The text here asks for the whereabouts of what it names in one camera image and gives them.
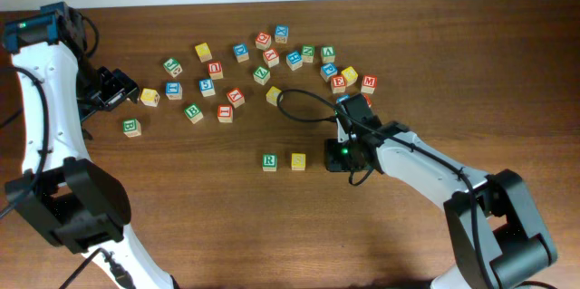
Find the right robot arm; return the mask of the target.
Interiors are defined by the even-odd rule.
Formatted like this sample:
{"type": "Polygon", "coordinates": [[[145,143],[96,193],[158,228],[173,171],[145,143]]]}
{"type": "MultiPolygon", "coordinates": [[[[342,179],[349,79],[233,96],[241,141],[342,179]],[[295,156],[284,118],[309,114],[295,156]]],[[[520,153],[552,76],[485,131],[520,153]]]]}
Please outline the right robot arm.
{"type": "Polygon", "coordinates": [[[446,217],[455,264],[426,288],[516,288],[557,260],[525,181],[490,174],[435,150],[407,126],[381,123],[357,94],[333,105],[337,136],[325,142],[330,172],[376,171],[414,188],[446,217]]]}

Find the yellow S block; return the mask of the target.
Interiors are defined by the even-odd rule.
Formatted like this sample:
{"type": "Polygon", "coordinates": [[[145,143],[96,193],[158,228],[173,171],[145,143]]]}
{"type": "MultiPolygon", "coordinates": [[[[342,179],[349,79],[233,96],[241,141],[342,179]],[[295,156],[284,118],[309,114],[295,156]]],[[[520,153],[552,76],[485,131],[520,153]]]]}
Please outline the yellow S block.
{"type": "Polygon", "coordinates": [[[291,170],[303,171],[306,166],[306,155],[304,153],[293,152],[291,154],[291,170]]]}

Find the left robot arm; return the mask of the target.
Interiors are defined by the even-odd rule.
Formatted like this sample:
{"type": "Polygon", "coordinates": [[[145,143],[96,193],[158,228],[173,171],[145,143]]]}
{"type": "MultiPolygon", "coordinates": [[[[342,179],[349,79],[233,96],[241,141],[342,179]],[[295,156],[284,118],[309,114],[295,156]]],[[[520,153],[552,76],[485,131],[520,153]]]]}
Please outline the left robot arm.
{"type": "Polygon", "coordinates": [[[123,185],[91,161],[85,146],[85,120],[140,94],[122,71],[91,65],[91,24],[59,2],[5,25],[3,47],[19,78],[25,125],[23,174],[5,184],[6,209],[51,246],[95,263],[119,288],[175,288],[133,231],[123,185]]]}

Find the green R block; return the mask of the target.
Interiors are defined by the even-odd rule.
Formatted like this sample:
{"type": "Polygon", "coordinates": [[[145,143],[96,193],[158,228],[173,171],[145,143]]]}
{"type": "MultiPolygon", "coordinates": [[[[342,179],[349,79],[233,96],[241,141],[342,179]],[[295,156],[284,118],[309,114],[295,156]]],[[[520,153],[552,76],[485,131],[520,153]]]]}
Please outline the green R block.
{"type": "Polygon", "coordinates": [[[265,172],[276,172],[277,171],[277,155],[276,154],[264,154],[262,157],[262,169],[265,172]]]}

